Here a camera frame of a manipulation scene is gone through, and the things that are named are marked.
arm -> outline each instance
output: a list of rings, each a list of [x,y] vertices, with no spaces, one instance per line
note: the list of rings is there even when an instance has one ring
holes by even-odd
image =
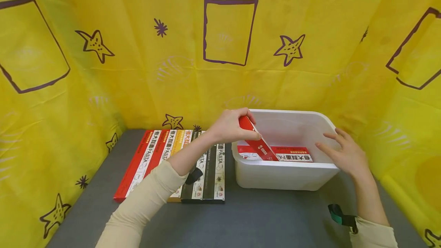
[[[351,233],[353,247],[398,247],[394,237],[394,229],[389,226],[381,204],[377,183],[369,170],[365,152],[345,131],[336,129],[336,133],[325,133],[324,135],[336,140],[340,144],[341,150],[331,149],[322,143],[316,143],[316,146],[326,153],[338,168],[351,176],[354,182],[359,213],[359,217],[356,218],[359,233]]]
[[[139,247],[147,222],[171,194],[184,184],[188,172],[203,153],[218,143],[259,140],[257,132],[240,128],[238,118],[244,115],[255,122],[247,108],[224,111],[209,130],[153,169],[113,212],[96,247]]]

purple rectangle drawing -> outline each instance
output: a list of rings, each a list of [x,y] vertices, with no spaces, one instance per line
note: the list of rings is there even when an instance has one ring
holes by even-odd
[[[230,60],[230,59],[213,59],[211,57],[207,57],[207,24],[208,24],[208,16],[207,16],[207,6],[209,4],[215,4],[215,5],[230,5],[230,6],[237,6],[237,5],[250,5],[253,7],[253,15],[251,19],[251,27],[249,31],[249,36],[247,39],[247,49],[246,53],[244,53],[244,60],[237,61],[237,60]],[[251,37],[252,37],[252,31],[253,31],[253,23],[254,18],[256,15],[256,9],[257,9],[258,0],[204,0],[204,37],[203,37],[203,59],[207,62],[214,62],[214,63],[230,63],[233,65],[240,65],[245,66],[247,64],[248,54],[250,51],[250,45],[251,45]],[[230,40],[229,37],[223,36],[224,40]]]
[[[403,46],[409,42],[409,40],[412,38],[413,34],[415,34],[418,29],[420,28],[421,23],[424,21],[424,19],[427,18],[428,15],[433,14],[435,16],[435,18],[441,18],[441,13],[436,10],[435,8],[429,7],[427,9],[427,11],[423,14],[423,16],[420,18],[420,20],[417,22],[417,24],[415,25],[415,27],[412,28],[411,32],[407,35],[407,37],[404,39],[404,41],[400,44],[400,47],[398,47],[397,51],[395,51],[395,53],[393,54],[393,56],[391,57],[391,59],[388,61],[388,63],[386,64],[386,67],[391,70],[392,72],[394,72],[395,74],[399,74],[400,71],[398,71],[397,69],[393,68],[391,65],[394,62],[395,57],[397,57],[400,53],[401,50],[403,49]],[[430,82],[432,82],[436,77],[438,77],[441,74],[441,69],[438,70],[433,76],[431,76],[429,79],[427,79],[426,82],[424,82],[421,86],[414,86],[414,85],[410,85],[408,83],[405,83],[404,80],[401,80],[398,76],[397,76],[397,80],[398,82],[400,82],[402,85],[407,86],[409,88],[414,88],[414,89],[418,89],[421,90],[423,88],[425,88]]]
[[[47,29],[49,30],[50,36],[52,36],[56,46],[60,50],[62,59],[64,59],[64,61],[66,62],[67,68],[61,74],[58,74],[56,77],[52,77],[51,79],[47,80],[47,82],[43,82],[43,83],[40,83],[35,86],[20,86],[20,81],[19,81],[20,79],[17,79],[17,78],[20,78],[20,77],[17,77],[18,74],[20,74],[20,73],[17,73],[17,72],[12,73],[11,71],[8,71],[7,67],[5,67],[5,64],[2,65],[2,59],[0,59],[0,69],[2,70],[3,74],[5,75],[6,79],[9,81],[9,83],[15,89],[15,91],[17,91],[19,94],[23,94],[23,93],[27,93],[27,92],[31,92],[31,91],[36,91],[36,90],[43,89],[48,86],[54,85],[59,80],[65,78],[70,72],[69,63],[67,62],[67,59],[64,56],[64,53],[61,50],[61,47],[60,47],[58,41],[56,40],[54,34],[52,33],[52,30],[50,29],[49,25],[47,24],[47,21],[44,18],[43,13],[41,13],[41,10],[38,7],[38,4],[35,0],[8,0],[8,1],[0,2],[0,12],[2,12],[2,10],[8,10],[9,8],[20,7],[20,6],[24,6],[26,4],[33,4],[37,8],[38,14],[41,15],[41,18],[44,21],[44,25],[46,25]]]

hand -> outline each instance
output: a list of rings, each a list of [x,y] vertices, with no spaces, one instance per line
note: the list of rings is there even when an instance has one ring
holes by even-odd
[[[239,126],[239,117],[241,116],[247,116],[253,124],[256,124],[256,120],[248,108],[225,110],[205,134],[210,135],[215,144],[239,140],[260,140],[261,135],[258,132],[242,129]]]
[[[366,153],[355,143],[352,137],[342,129],[335,129],[337,134],[325,133],[327,138],[336,140],[341,149],[339,151],[330,148],[323,143],[315,145],[334,161],[334,164],[353,178],[359,175],[370,175]]]

beige sleeve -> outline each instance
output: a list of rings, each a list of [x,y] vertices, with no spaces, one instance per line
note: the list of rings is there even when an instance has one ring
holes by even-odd
[[[147,222],[185,183],[186,178],[187,175],[179,176],[168,161],[163,161],[113,212],[96,247],[139,247]]]
[[[356,217],[358,233],[349,233],[352,248],[398,248],[394,229]]]

white plastic bin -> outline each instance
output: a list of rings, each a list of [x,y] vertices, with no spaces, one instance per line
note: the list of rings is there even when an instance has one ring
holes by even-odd
[[[316,191],[339,172],[316,142],[338,148],[339,144],[323,136],[334,132],[334,124],[325,115],[310,111],[251,109],[257,130],[270,146],[307,147],[313,163],[247,160],[232,144],[236,181],[242,188]]]

